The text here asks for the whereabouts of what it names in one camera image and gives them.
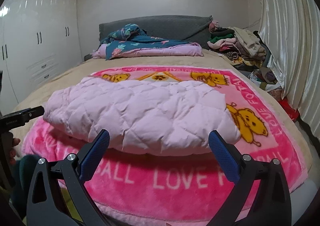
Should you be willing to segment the person's left hand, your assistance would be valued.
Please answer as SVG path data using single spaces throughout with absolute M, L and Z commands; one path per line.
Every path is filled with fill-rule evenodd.
M 4 147 L 4 155 L 8 164 L 14 165 L 16 163 L 16 150 L 15 147 L 19 145 L 21 140 L 15 138 L 12 132 L 6 132 L 2 134 L 2 144 Z

